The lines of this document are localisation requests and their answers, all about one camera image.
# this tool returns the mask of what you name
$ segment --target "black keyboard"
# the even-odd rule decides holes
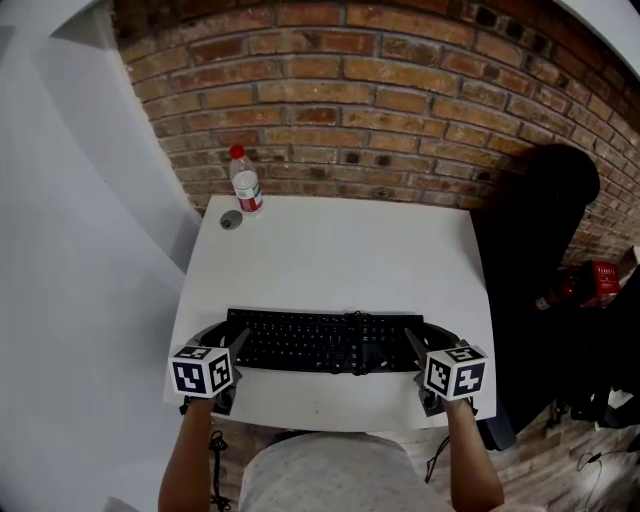
[[[236,364],[298,372],[418,371],[405,328],[418,335],[421,315],[309,314],[229,309],[228,337],[251,334]]]

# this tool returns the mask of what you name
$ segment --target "brick wall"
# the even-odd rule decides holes
[[[601,179],[565,263],[640,243],[640,85],[550,1],[118,0],[114,30],[201,212],[232,192],[233,144],[266,194],[473,209],[562,142]]]

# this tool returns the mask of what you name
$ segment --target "person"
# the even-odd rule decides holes
[[[160,487],[159,512],[209,510],[211,406],[194,400],[187,410]],[[458,400],[444,402],[444,408],[453,509],[507,510],[471,407]],[[265,448],[247,466],[240,512],[327,510],[447,512],[451,507],[423,482],[400,445],[373,435],[307,433]]]

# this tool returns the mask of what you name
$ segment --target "small gray object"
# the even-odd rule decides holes
[[[222,229],[236,229],[240,224],[242,224],[242,214],[238,210],[229,210],[220,217]]]

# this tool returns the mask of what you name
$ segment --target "bottle label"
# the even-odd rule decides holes
[[[240,208],[245,212],[255,212],[260,206],[262,206],[262,193],[260,192],[260,185],[256,181],[252,187],[239,189],[235,188],[236,196],[240,200]]]

